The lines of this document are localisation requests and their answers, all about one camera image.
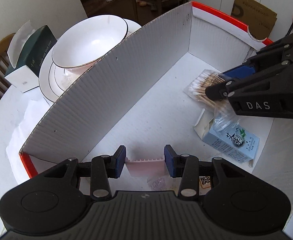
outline tissue box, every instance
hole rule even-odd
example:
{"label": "tissue box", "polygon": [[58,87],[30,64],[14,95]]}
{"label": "tissue box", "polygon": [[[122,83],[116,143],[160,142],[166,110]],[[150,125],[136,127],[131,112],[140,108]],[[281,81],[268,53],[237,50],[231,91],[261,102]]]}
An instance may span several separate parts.
{"label": "tissue box", "polygon": [[260,139],[241,126],[226,129],[218,135],[213,129],[213,113],[203,109],[194,130],[205,143],[244,163],[254,159]]}
{"label": "tissue box", "polygon": [[15,68],[11,62],[5,73],[5,79],[21,92],[39,86],[42,62],[56,42],[47,25],[37,29],[23,45]]}

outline blue gripper pad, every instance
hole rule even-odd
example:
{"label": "blue gripper pad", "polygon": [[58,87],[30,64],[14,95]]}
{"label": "blue gripper pad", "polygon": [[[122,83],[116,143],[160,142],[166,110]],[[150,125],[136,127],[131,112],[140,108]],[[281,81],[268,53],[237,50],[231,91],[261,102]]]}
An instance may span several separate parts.
{"label": "blue gripper pad", "polygon": [[174,159],[179,158],[176,152],[173,150],[170,144],[167,144],[164,148],[164,161],[168,168],[168,172],[171,177],[176,178],[176,161]]}
{"label": "blue gripper pad", "polygon": [[223,74],[227,75],[231,78],[246,78],[255,73],[255,68],[253,66],[242,65],[236,68],[230,69],[228,71],[223,72]]}
{"label": "blue gripper pad", "polygon": [[124,145],[120,145],[120,147],[117,149],[117,151],[114,153],[113,157],[116,158],[117,164],[116,164],[116,170],[115,170],[115,178],[119,178],[121,175],[121,172],[123,170],[123,167],[125,165],[125,158],[126,158],[126,148]]}

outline white table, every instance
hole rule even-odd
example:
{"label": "white table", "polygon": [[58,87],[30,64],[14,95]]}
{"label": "white table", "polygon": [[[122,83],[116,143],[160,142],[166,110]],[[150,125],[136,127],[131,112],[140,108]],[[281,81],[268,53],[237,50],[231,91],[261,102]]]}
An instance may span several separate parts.
{"label": "white table", "polygon": [[[5,149],[13,130],[23,119],[28,101],[40,100],[42,97],[39,87],[21,93],[14,86],[10,86],[0,100],[0,198],[5,192],[17,186]],[[2,230],[3,223],[0,219],[0,233]]]}

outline white cardboard box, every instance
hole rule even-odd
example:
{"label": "white cardboard box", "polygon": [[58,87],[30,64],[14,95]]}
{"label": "white cardboard box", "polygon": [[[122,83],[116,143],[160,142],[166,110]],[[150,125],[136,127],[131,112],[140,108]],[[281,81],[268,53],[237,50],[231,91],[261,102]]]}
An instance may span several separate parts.
{"label": "white cardboard box", "polygon": [[[130,160],[160,158],[166,144],[203,161],[220,155],[193,130],[201,107],[183,89],[202,70],[240,65],[269,43],[252,40],[246,28],[195,2],[167,12],[86,71],[53,104],[21,152],[56,163],[111,155],[119,145]],[[293,120],[243,117],[240,125],[260,144],[253,167],[238,166],[282,190],[292,215]],[[141,189],[130,179],[124,169],[117,183],[110,182],[112,190]]]}

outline pink comb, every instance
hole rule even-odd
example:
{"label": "pink comb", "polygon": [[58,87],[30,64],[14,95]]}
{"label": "pink comb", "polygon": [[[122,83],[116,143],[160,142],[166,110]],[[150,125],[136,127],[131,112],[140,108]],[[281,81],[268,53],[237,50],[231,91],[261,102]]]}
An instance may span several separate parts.
{"label": "pink comb", "polygon": [[167,174],[164,157],[136,161],[125,158],[125,165],[132,177],[163,176]]}

